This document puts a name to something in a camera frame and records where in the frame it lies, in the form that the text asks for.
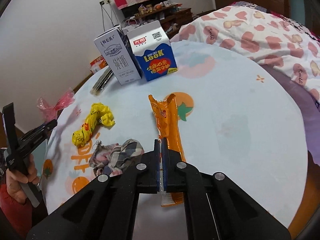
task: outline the human hand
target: human hand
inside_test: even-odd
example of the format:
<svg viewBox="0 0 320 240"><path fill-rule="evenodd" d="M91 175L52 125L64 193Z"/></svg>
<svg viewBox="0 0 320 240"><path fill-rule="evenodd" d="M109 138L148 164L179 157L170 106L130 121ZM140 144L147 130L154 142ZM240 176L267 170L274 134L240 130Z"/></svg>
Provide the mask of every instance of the human hand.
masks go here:
<svg viewBox="0 0 320 240"><path fill-rule="evenodd" d="M19 182L38 184L40 179L37 177L37 169L33 160L33 155L29 155L28 176L23 175L20 171L6 171L7 192L20 204L25 204L27 196L22 190Z"/></svg>

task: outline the blue and white milk carton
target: blue and white milk carton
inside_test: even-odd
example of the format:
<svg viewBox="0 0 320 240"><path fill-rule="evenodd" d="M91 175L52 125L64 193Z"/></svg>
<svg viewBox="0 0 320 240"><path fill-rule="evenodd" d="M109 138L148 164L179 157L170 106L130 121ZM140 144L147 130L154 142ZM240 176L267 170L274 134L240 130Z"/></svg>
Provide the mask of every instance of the blue and white milk carton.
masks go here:
<svg viewBox="0 0 320 240"><path fill-rule="evenodd" d="M132 53L128 37L119 26L98 36L94 43L121 85L141 78L142 72Z"/></svg>
<svg viewBox="0 0 320 240"><path fill-rule="evenodd" d="M169 38L159 21L138 27L127 36L147 81L178 70Z"/></svg>

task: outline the qr code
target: qr code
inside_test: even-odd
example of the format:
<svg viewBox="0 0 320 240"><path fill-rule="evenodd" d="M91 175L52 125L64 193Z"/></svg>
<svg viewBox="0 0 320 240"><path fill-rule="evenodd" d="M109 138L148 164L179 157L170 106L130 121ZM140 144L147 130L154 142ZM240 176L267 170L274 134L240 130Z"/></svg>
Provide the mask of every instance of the qr code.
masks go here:
<svg viewBox="0 0 320 240"><path fill-rule="evenodd" d="M162 35L161 35L160 32L157 32L157 33L153 33L153 34L152 34L152 37L153 37L154 39L158 39L158 38L162 37Z"/></svg>

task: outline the electrical cable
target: electrical cable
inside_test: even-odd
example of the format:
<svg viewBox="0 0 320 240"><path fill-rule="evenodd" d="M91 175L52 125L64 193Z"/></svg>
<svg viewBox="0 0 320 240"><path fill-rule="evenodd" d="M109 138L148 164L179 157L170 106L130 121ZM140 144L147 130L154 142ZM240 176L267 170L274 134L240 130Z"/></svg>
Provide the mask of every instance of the electrical cable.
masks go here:
<svg viewBox="0 0 320 240"><path fill-rule="evenodd" d="M127 17L126 19L124 19L121 23L121 28L123 28L123 23L125 23L127 20L130 20L130 17Z"/></svg>
<svg viewBox="0 0 320 240"><path fill-rule="evenodd" d="M111 23L112 23L112 26L115 26L115 25L113 24L113 22L112 22L112 20L111 20L110 16L109 16L108 12L106 11L106 9L105 9L102 5L101 5L101 7L104 9L104 11L106 12L106 14L108 15L108 17L109 17L109 19L110 19L110 21L111 21Z"/></svg>
<svg viewBox="0 0 320 240"><path fill-rule="evenodd" d="M104 19L103 19L103 10L102 10L102 5L101 5L101 12L102 12L102 24L103 24L103 31L105 32L106 29L104 28Z"/></svg>
<svg viewBox="0 0 320 240"><path fill-rule="evenodd" d="M130 20L133 20L133 21L135 21L136 23L135 23L134 25L131 25L131 24L129 23ZM137 22L136 19L130 19L130 18L129 18L129 19L127 19L124 23L126 23L126 22L127 22L127 25L128 25L128 26L131 25L131 26L137 27L137 26L140 25L140 24Z"/></svg>
<svg viewBox="0 0 320 240"><path fill-rule="evenodd" d="M115 11L113 10L113 7L112 7L111 3L109 3L109 5L110 5L110 8L111 8L111 10L113 11L113 13L114 13L114 15L115 15L115 17L116 17L117 23L118 23L118 25L119 25L118 18L117 18L117 16L116 16Z"/></svg>

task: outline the round table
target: round table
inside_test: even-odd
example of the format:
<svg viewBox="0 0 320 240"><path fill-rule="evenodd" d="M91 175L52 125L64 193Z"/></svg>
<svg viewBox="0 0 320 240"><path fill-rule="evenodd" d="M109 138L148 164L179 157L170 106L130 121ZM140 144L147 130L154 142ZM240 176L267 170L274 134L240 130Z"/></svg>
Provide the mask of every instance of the round table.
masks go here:
<svg viewBox="0 0 320 240"><path fill-rule="evenodd" d="M291 223L303 196L307 146L298 106L255 62L230 50L190 41L172 43L176 73L121 86L113 78L99 96L89 93L104 70L76 93L53 130L42 179L48 212L94 178L88 159L97 140L122 144L134 138L145 152L158 138L148 95L163 100L177 93L179 131L188 163L199 171L225 173L284 226ZM91 104L108 105L116 124L97 127L77 149L72 133L81 128ZM140 195L134 239L187 239L184 206L162 208L160 195Z"/></svg>

